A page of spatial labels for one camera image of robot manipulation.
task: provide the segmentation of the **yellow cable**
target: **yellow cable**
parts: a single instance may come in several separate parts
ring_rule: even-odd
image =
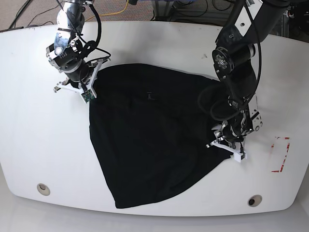
[[[128,4],[129,4],[129,0],[126,0],[126,7],[125,7],[122,11],[115,12],[115,13],[109,13],[109,14],[103,14],[103,15],[102,15],[102,14],[99,14],[99,16],[102,17],[102,16],[110,16],[110,15],[117,15],[117,14],[120,14],[120,13],[122,13],[123,11],[125,11],[125,10],[127,9]],[[86,20],[86,22],[88,22],[89,20],[91,20],[91,19],[93,19],[93,18],[94,18],[94,16],[88,18],[88,19]]]

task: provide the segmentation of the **black cable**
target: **black cable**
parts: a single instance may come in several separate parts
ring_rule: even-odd
[[[198,98],[197,98],[197,105],[198,105],[198,107],[201,109],[201,111],[203,111],[203,113],[205,113],[206,115],[208,115],[209,112],[208,112],[207,110],[205,110],[205,108],[202,106],[202,102],[201,102],[202,97],[203,97],[203,95],[204,95],[204,93],[205,93],[206,91],[209,91],[210,89],[214,89],[214,88],[218,88],[218,87],[221,87],[221,85],[207,86],[207,87],[204,88],[204,89],[200,92],[200,94],[198,95]]]
[[[56,9],[58,6],[59,6],[59,5],[57,4],[57,6],[56,6],[56,7],[51,8],[51,9],[49,9],[49,10],[47,10],[47,11],[44,11],[44,12],[39,13],[39,14],[37,14],[36,16],[34,16],[34,18],[33,18],[33,19],[29,22],[29,24],[27,25],[27,27],[29,27],[29,26],[30,26],[30,24],[33,22],[33,20],[34,20],[36,17],[38,17],[39,15],[42,15],[42,14],[44,14],[44,13],[48,12],[48,11],[51,11],[51,10],[53,10],[53,9]]]
[[[215,0],[212,0],[212,5],[213,5],[213,7],[214,7],[217,11],[226,11],[226,10],[230,9],[230,7],[232,6],[232,2],[230,2],[230,1],[227,1],[227,2],[229,2],[230,4],[229,4],[229,6],[226,7],[225,9],[219,9],[218,7],[216,7],[216,5],[215,5]]]
[[[91,59],[91,60],[87,61],[86,64],[91,63],[92,61],[97,61],[99,59],[104,60],[104,62],[103,62],[103,64],[104,64],[107,61],[108,58],[109,57],[100,57],[100,58],[96,58],[96,59]]]
[[[175,13],[177,13],[177,14],[180,14],[180,15],[183,15],[183,16],[186,16],[186,17],[201,17],[201,16],[203,16],[206,12],[207,12],[207,10],[208,10],[208,2],[207,2],[207,0],[205,0],[205,2],[206,2],[206,10],[204,11],[204,13],[202,13],[202,14],[200,14],[200,15],[187,15],[187,14],[184,14],[184,13],[181,13],[181,12],[179,12],[179,11],[177,11],[176,10],[176,8],[174,7],[174,10],[176,10],[173,14],[175,14]]]
[[[54,23],[53,23],[52,21],[47,21],[46,23],[51,23],[51,24],[53,24],[53,25],[54,25]],[[40,27],[40,26],[44,26],[46,23],[43,23],[42,25],[38,25],[38,27]]]
[[[22,5],[22,7],[17,11],[15,18],[17,17],[17,15],[19,14],[19,12],[21,11],[21,9],[26,5],[27,2],[24,3],[24,5]]]
[[[155,18],[155,11],[153,11],[153,12],[154,12],[154,16],[150,19],[150,21],[153,21],[154,18]]]
[[[223,0],[223,1],[227,1],[229,3],[235,4],[235,1],[231,1],[231,0]]]
[[[260,83],[260,79],[261,79],[261,72],[262,72],[262,48],[261,48],[261,41],[260,41],[259,33],[258,33],[258,31],[257,31],[257,27],[256,27],[256,25],[255,25],[255,22],[254,22],[254,20],[253,20],[253,18],[252,18],[252,15],[251,15],[251,13],[250,13],[250,11],[249,11],[248,6],[247,6],[246,3],[244,4],[244,7],[245,7],[246,12],[247,12],[247,14],[248,14],[248,17],[249,17],[249,19],[250,19],[250,21],[251,21],[251,24],[253,25],[253,28],[254,28],[254,30],[255,30],[256,39],[257,39],[257,49],[258,49],[258,52],[259,52],[259,68],[258,68],[259,71],[258,71],[258,75],[257,75],[257,79],[256,79],[256,87],[255,87],[254,92],[251,94],[251,96],[248,98],[248,100],[240,107],[240,109],[237,110],[234,114],[232,114],[232,115],[229,116],[229,117],[226,117],[226,118],[218,118],[218,117],[216,117],[215,115],[213,115],[213,114],[212,114],[212,112],[213,112],[212,108],[217,104],[217,103],[215,103],[215,104],[211,107],[210,113],[211,113],[211,117],[212,117],[214,120],[217,120],[217,121],[227,121],[227,120],[230,120],[230,119],[234,118],[235,116],[237,116],[245,107],[247,107],[247,105],[249,104],[249,102],[250,102],[251,99],[253,98],[253,96],[254,96],[254,94],[255,94],[255,92],[256,92],[256,90],[257,90],[257,87],[258,87],[258,85],[259,85],[259,83]]]
[[[96,47],[98,47],[98,44],[101,40],[101,36],[102,36],[102,22],[100,20],[100,16],[98,14],[98,12],[96,11],[95,7],[93,5],[89,5],[89,8],[91,9],[92,13],[94,14],[94,16],[96,17],[96,20],[98,22],[98,35],[97,35],[97,39],[96,39]]]
[[[20,18],[20,16],[22,15],[22,13],[25,11],[25,9],[29,6],[29,4],[32,2],[33,0],[27,0],[24,5],[19,9],[19,12],[17,13],[17,16],[15,17],[15,19],[13,20],[13,22],[10,24],[8,29],[11,29],[12,26],[14,24],[16,24],[17,20]]]
[[[60,6],[60,8],[63,10],[63,7],[62,7],[62,5],[60,4],[59,0],[56,0],[56,2],[57,2],[58,5]],[[93,49],[96,49],[96,50],[98,50],[98,51],[101,51],[101,52],[104,52],[104,53],[108,54],[109,57],[112,56],[109,52],[107,52],[107,51],[105,51],[105,50],[103,50],[103,49],[101,49],[101,48],[98,48],[98,47],[93,47],[92,45],[90,45],[89,43],[87,43],[87,42],[82,38],[82,34],[79,33],[78,30],[76,29],[76,27],[75,27],[74,24],[72,23],[72,21],[71,21],[71,19],[70,19],[70,17],[68,16],[67,13],[66,13],[66,15],[67,15],[68,20],[70,21],[70,23],[71,23],[71,25],[72,25],[72,27],[73,27],[75,33],[79,36],[79,38],[81,39],[81,41],[83,41],[87,46],[89,46],[89,47],[91,47],[91,48],[93,48]]]
[[[179,5],[181,5],[181,6],[188,6],[188,5],[190,5],[190,4],[192,4],[194,1],[190,1],[190,2],[188,2],[188,3],[184,3],[184,2],[182,2],[182,1],[176,1]]]

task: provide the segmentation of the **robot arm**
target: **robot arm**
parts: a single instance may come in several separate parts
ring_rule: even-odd
[[[79,92],[86,103],[97,97],[92,85],[102,63],[111,56],[99,49],[107,53],[108,56],[98,59],[94,64],[84,60],[92,51],[98,49],[101,39],[101,20],[93,2],[93,0],[65,0],[65,4],[57,16],[58,30],[55,41],[46,49],[50,64],[60,73],[64,72],[67,75],[67,79],[58,83],[54,91],[57,92],[65,88]],[[84,5],[90,7],[98,21],[98,36],[95,41],[86,42],[82,39]]]
[[[216,140],[208,145],[223,144],[227,150],[233,148],[237,160],[246,157],[242,142],[245,136],[258,131],[262,118],[257,108],[257,89],[262,68],[260,43],[268,36],[278,19],[289,6],[284,0],[237,0],[226,25],[216,40],[216,49],[212,53],[214,68],[221,82],[224,82],[229,97],[226,101],[216,102],[211,108],[211,116],[221,121],[221,127],[214,132]],[[255,76],[251,58],[255,55],[255,45],[259,51],[259,72]],[[218,117],[215,108],[225,105],[234,110],[233,114]]]

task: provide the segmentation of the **screw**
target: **screw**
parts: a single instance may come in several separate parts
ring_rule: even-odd
[[[62,47],[56,47],[55,54],[60,55],[62,53]]]

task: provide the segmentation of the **black cloth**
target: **black cloth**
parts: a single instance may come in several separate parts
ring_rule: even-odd
[[[197,98],[213,85],[220,82],[144,64],[98,73],[90,138],[117,208],[174,197],[230,158],[226,150],[205,147],[214,140],[215,122]],[[218,93],[210,95],[206,105]]]

